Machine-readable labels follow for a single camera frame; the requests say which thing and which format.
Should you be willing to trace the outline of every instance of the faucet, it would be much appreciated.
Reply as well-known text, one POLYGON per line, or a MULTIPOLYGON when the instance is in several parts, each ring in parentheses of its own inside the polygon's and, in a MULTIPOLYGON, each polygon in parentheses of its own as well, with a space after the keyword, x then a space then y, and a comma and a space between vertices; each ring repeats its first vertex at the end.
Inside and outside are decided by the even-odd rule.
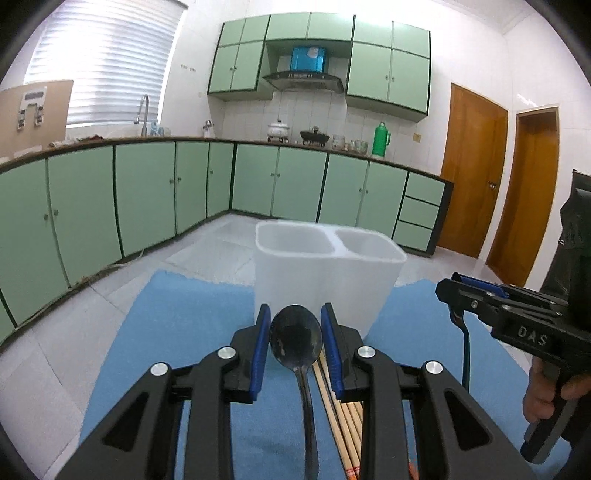
POLYGON ((142 107, 144 106, 144 100, 146 100, 146 110, 144 113, 144 126, 142 127, 142 134, 141 134, 142 137, 145 137, 148 134, 147 124, 148 124, 148 107, 150 105, 150 99, 149 99, 147 93, 142 97, 142 100, 139 103, 138 115, 135 117, 135 120, 134 120, 134 124, 139 125, 139 115, 142 112, 142 107))

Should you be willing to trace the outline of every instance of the blue mat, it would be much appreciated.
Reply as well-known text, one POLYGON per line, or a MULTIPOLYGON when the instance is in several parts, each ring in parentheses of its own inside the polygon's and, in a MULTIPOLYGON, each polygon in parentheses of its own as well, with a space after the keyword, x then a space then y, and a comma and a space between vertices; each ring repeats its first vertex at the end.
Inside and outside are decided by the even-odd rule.
MULTIPOLYGON (((427 280, 394 288, 366 343, 407 365, 439 360, 461 379, 462 334, 452 325, 447 306, 437 300, 434 288, 427 280)), ((164 271, 154 274, 137 297, 100 370, 80 441, 152 364, 166 361, 177 368, 199 362, 229 344, 235 330, 252 325, 253 311, 254 292, 249 287, 212 284, 164 271)), ((521 414, 527 375, 475 317, 466 317, 472 337, 470 392, 519 447, 527 427, 521 414)), ((319 479, 344 479, 316 382, 310 385, 319 479)), ((182 436, 183 431, 178 460, 183 458, 182 436)), ((304 432, 296 379, 270 353, 257 402, 251 406, 232 404, 232 440, 236 480, 303 477, 304 432)), ((538 477, 552 478, 569 450, 561 440, 548 461, 534 467, 538 477)), ((176 478, 182 478, 179 469, 176 478)))

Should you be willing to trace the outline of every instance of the drawer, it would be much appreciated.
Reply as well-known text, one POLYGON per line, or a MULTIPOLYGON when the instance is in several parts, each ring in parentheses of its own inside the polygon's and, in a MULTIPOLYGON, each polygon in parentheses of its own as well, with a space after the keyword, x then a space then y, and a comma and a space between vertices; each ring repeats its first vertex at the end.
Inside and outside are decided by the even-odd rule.
POLYGON ((399 218, 408 223, 433 228, 438 213, 439 207, 435 205, 405 197, 399 218))
POLYGON ((422 226, 411 225, 401 220, 396 224, 394 231, 394 242, 402 247, 414 248, 427 251, 432 230, 422 226))
POLYGON ((407 188, 404 194, 424 202, 441 204, 445 183, 418 173, 411 172, 408 175, 407 188))

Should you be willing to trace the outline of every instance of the metal spoon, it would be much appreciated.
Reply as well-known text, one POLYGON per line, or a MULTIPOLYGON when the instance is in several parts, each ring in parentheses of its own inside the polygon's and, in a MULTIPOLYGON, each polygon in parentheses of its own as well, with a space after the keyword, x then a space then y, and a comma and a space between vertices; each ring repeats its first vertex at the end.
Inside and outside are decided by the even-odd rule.
POLYGON ((306 436, 305 480, 318 478, 318 448, 308 369, 318 360, 322 350, 322 330, 314 314, 301 305, 290 305, 281 310, 271 323, 269 343, 279 363, 296 374, 304 411, 306 436))

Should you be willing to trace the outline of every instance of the green thermos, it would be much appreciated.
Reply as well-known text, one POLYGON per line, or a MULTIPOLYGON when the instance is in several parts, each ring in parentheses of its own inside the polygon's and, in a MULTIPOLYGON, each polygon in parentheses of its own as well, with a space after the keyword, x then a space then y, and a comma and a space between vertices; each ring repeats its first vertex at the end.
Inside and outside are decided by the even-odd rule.
POLYGON ((372 147, 371 154, 376 157, 384 158, 386 155, 386 147, 388 145, 390 145, 390 132, 388 132, 386 124, 380 122, 375 128, 374 146, 372 147))

